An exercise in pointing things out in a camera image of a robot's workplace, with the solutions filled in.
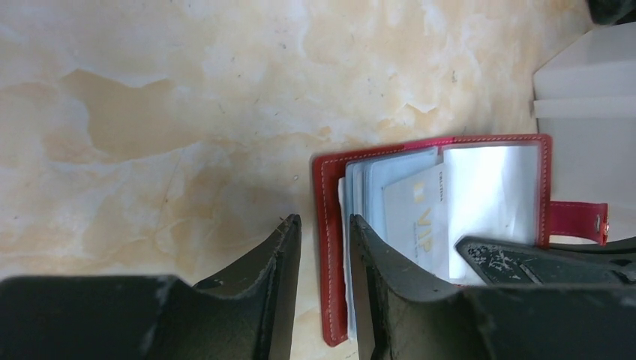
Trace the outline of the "white credit card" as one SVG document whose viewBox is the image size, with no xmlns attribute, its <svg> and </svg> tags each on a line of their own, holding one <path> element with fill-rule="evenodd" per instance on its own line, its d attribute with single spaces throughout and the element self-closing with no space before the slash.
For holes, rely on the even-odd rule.
<svg viewBox="0 0 636 360">
<path fill-rule="evenodd" d="M 387 244 L 425 271 L 449 279 L 445 165 L 396 181 L 383 191 Z"/>
</svg>

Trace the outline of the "red card holder wallet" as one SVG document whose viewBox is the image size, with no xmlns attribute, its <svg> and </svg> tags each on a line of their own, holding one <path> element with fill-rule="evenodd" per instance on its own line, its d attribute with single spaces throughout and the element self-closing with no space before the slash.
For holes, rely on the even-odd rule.
<svg viewBox="0 0 636 360">
<path fill-rule="evenodd" d="M 550 235 L 573 236 L 600 245 L 607 242 L 607 204 L 556 201 L 550 198 L 552 139 L 547 134 L 450 136 L 321 154 L 312 161 L 312 176 L 320 251 L 322 336 L 327 345 L 336 347 L 353 339 L 350 329 L 353 309 L 347 303 L 345 285 L 345 227 L 348 217 L 343 213 L 343 206 L 338 199 L 339 181 L 344 178 L 347 165 L 419 150 L 433 149 L 439 152 L 445 146 L 483 146 L 487 143 L 498 146 L 508 143 L 538 146 L 538 219 L 541 226 L 538 245 L 548 246 Z"/>
</svg>

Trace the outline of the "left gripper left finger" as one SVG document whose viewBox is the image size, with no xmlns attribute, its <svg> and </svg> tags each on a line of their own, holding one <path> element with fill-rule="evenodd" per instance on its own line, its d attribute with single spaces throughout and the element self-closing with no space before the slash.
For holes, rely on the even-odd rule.
<svg viewBox="0 0 636 360">
<path fill-rule="evenodd" d="M 1 282 L 3 359 L 288 359 L 302 222 L 194 285 L 175 275 Z"/>
</svg>

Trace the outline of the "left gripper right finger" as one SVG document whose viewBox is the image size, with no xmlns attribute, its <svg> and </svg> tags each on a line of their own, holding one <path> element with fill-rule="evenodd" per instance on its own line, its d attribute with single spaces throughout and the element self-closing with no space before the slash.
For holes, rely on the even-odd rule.
<svg viewBox="0 0 636 360">
<path fill-rule="evenodd" d="M 635 284 L 458 286 L 349 219 L 361 359 L 633 359 Z"/>
</svg>

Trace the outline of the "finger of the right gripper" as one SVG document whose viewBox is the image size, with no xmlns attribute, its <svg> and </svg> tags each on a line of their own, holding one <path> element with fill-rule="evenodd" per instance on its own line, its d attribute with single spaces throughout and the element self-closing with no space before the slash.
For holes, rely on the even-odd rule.
<svg viewBox="0 0 636 360">
<path fill-rule="evenodd" d="M 466 236 L 457 252 L 486 284 L 635 284 L 635 238 L 549 249 Z"/>
</svg>

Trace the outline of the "white plastic card box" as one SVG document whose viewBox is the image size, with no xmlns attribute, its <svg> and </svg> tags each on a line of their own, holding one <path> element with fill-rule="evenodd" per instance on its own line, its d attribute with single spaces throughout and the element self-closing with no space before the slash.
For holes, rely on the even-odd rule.
<svg viewBox="0 0 636 360">
<path fill-rule="evenodd" d="M 595 28 L 533 77 L 538 130 L 553 140 L 556 233 L 583 243 L 635 235 L 635 24 Z"/>
</svg>

